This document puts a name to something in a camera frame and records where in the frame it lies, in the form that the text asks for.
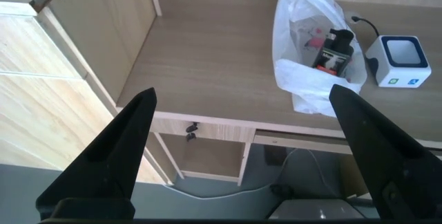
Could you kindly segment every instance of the bottle label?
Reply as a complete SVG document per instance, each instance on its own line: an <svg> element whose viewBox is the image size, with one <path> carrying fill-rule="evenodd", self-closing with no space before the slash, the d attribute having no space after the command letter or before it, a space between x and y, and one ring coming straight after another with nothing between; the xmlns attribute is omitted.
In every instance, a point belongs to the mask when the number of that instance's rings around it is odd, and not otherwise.
<svg viewBox="0 0 442 224"><path fill-rule="evenodd" d="M347 61L346 57L337 55L330 50L322 49L316 68L329 74L337 75L345 61Z"/></svg>

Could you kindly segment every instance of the wooden desk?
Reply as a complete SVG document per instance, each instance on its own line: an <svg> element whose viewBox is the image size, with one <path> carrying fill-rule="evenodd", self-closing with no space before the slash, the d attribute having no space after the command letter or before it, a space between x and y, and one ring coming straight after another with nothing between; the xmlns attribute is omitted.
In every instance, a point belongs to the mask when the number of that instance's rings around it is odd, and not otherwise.
<svg viewBox="0 0 442 224"><path fill-rule="evenodd" d="M382 33L418 36L433 71L418 89L379 88L369 73L361 95L426 147L442 148L441 8L356 1L340 4ZM240 184L252 143L351 153L335 118L294 112L276 85L276 2L0 0L0 162L64 169L152 86L158 105L139 181ZM373 30L352 28L365 50ZM187 142L193 122L198 138Z"/></svg>
<svg viewBox="0 0 442 224"><path fill-rule="evenodd" d="M277 0L169 0L155 20L117 106L155 87L159 118L343 138L335 118L293 111L291 94L273 75L271 31ZM361 91L369 103L428 147L442 147L442 27L438 8L341 3L382 33L417 35L432 66L418 89L379 88L371 73ZM365 50L375 39L354 26Z"/></svg>

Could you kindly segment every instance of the green sticker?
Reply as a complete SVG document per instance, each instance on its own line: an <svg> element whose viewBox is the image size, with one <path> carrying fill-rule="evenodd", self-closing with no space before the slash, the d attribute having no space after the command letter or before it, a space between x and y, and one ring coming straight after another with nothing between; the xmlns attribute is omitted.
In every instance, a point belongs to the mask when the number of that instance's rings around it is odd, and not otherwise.
<svg viewBox="0 0 442 224"><path fill-rule="evenodd" d="M388 84L395 84L399 81L399 79L391 79Z"/></svg>

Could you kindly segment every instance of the plastic bag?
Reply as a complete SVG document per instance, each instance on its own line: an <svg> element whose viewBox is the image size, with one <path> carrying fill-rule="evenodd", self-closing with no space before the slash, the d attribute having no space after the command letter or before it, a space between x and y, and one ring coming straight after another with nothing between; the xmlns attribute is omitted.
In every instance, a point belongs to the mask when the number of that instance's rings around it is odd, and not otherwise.
<svg viewBox="0 0 442 224"><path fill-rule="evenodd" d="M312 68L331 28L348 29L334 0L278 0L273 23L273 68L276 83L292 93L294 110L336 117L329 101L334 84L359 93L367 79L363 53L356 38L343 77Z"/></svg>

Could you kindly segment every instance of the desk surface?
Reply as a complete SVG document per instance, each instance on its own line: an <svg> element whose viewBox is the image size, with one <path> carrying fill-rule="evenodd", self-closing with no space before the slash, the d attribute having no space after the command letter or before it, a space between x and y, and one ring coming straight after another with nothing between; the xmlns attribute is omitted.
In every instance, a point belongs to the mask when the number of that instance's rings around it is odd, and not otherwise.
<svg viewBox="0 0 442 224"><path fill-rule="evenodd" d="M295 112L291 94L276 85L271 58L276 2L168 0L117 107L153 86L156 116L343 137L337 119ZM442 9L340 5L372 21L381 33L419 37L432 67L430 78L418 89L379 88L368 73L361 96L416 139L442 140ZM351 27L366 50L376 38L373 30L364 23Z"/></svg>

